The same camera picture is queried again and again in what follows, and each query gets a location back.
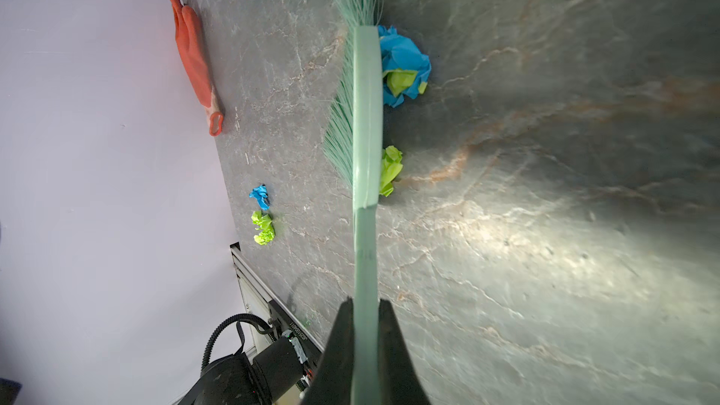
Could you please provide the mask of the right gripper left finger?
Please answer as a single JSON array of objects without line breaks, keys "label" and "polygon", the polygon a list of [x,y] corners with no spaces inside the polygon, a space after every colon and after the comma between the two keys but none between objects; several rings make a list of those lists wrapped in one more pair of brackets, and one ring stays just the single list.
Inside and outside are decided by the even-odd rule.
[{"label": "right gripper left finger", "polygon": [[354,302],[339,307],[318,371],[303,405],[349,405],[354,375]]}]

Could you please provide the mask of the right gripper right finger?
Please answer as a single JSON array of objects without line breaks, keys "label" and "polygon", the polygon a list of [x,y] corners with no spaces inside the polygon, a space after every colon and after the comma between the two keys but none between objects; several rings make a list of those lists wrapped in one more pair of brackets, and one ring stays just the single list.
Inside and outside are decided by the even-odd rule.
[{"label": "right gripper right finger", "polygon": [[391,405],[431,405],[408,352],[392,304],[379,305],[379,380],[381,403]]}]

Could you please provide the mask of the mint green hand brush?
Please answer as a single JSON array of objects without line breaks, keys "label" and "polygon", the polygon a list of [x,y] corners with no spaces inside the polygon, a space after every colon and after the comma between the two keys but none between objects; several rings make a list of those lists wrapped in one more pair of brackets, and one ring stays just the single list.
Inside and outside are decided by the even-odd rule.
[{"label": "mint green hand brush", "polygon": [[380,0],[333,0],[347,27],[324,153],[352,190],[354,368],[351,401],[381,403],[376,212],[383,158]]}]

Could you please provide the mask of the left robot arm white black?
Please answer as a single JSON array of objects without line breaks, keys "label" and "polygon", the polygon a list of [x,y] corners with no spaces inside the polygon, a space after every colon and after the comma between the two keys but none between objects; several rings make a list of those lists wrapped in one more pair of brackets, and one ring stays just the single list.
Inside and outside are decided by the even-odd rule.
[{"label": "left robot arm white black", "polygon": [[[249,358],[242,328],[251,326],[271,339],[262,352]],[[221,333],[233,326],[240,348],[217,359],[213,349]],[[292,388],[303,391],[312,383],[323,354],[321,347],[294,320],[266,322],[250,313],[232,315],[211,334],[202,354],[200,377],[181,397],[181,404],[273,404]]]}]

